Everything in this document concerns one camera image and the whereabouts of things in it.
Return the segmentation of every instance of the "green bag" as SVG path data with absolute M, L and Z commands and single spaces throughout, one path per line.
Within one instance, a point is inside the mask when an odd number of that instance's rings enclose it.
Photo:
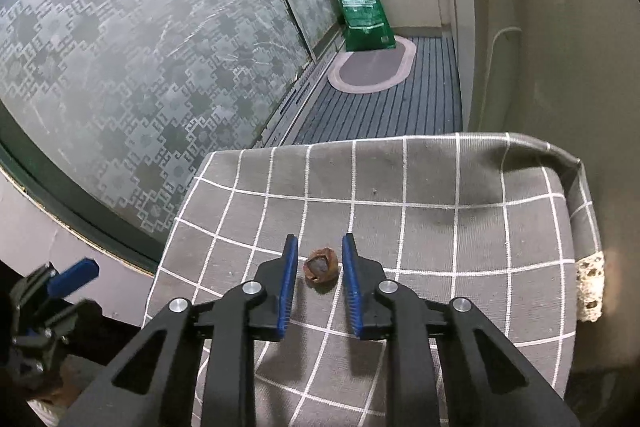
M 380 0 L 340 0 L 347 22 L 348 52 L 385 50 L 396 47 L 396 39 Z

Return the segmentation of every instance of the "black clamp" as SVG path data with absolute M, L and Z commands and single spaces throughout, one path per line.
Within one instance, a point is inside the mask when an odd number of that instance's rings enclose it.
M 469 299 L 442 304 L 388 280 L 377 261 L 342 240 L 353 333 L 387 339 L 386 424 L 436 427 L 440 411 L 429 339 L 438 347 L 452 427 L 579 427 L 529 360 Z
M 211 339 L 202 425 L 255 425 L 254 341 L 277 342 L 289 324 L 298 240 L 255 278 L 216 300 L 175 298 L 69 408 L 60 427 L 188 427 L 204 340 Z
M 10 349 L 3 357 L 24 396 L 46 394 L 62 383 L 60 365 L 67 346 L 81 344 L 102 317 L 94 301 L 81 300 L 60 311 L 63 298 L 98 277 L 93 259 L 82 259 L 62 273 L 47 263 L 18 281 L 10 293 Z

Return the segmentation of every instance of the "wall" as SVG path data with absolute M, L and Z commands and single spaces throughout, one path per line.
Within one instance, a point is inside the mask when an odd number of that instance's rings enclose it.
M 64 271 L 83 257 L 96 260 L 100 277 L 68 300 L 93 299 L 102 306 L 103 315 L 140 325 L 152 276 L 74 235 L 0 171 L 0 260 L 27 275 L 47 261 Z
M 522 29 L 520 76 L 502 130 L 549 140 L 586 165 L 604 244 L 606 286 L 604 316 L 578 326 L 574 368 L 629 363 L 640 354 L 640 2 L 482 4 L 477 36 L 490 42 L 505 26 Z M 487 58 L 485 47 L 478 50 L 475 126 Z M 488 98 L 486 111 L 491 110 Z

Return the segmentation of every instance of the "metal screw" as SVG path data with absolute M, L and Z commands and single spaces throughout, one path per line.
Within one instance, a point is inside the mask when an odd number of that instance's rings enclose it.
M 260 293 L 262 285 L 257 281 L 249 281 L 242 285 L 242 291 L 248 295 L 255 295 Z
M 453 308 L 459 312 L 468 312 L 471 309 L 471 301 L 464 297 L 458 297 L 453 301 Z
M 387 279 L 378 285 L 378 289 L 382 293 L 394 293 L 398 289 L 398 283 Z
M 189 301 L 182 298 L 174 299 L 169 303 L 169 309 L 175 313 L 185 311 L 185 309 L 187 309 L 187 306 L 189 306 Z

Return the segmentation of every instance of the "small brown object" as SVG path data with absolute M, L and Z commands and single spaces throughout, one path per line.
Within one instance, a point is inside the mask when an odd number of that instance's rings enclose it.
M 314 283 L 323 283 L 338 277 L 338 258 L 329 247 L 311 252 L 302 269 L 305 277 Z

